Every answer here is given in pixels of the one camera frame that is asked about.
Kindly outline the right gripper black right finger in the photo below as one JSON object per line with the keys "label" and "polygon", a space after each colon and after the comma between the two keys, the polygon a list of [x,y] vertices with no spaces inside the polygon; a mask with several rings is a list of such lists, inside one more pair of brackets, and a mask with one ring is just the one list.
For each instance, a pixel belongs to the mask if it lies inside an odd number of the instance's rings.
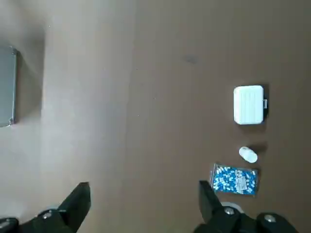
{"label": "right gripper black right finger", "polygon": [[255,219],[237,208],[223,206],[208,181],[199,181],[199,209],[203,223],[195,233],[296,233],[296,228],[275,213],[261,213]]}

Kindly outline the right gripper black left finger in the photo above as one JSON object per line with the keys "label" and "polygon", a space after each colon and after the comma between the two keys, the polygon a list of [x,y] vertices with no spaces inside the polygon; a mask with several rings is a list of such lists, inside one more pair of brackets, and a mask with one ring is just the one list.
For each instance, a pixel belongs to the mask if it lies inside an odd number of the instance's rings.
{"label": "right gripper black left finger", "polygon": [[42,211],[20,223],[15,217],[0,219],[2,233],[76,233],[91,207],[90,185],[79,183],[56,209]]}

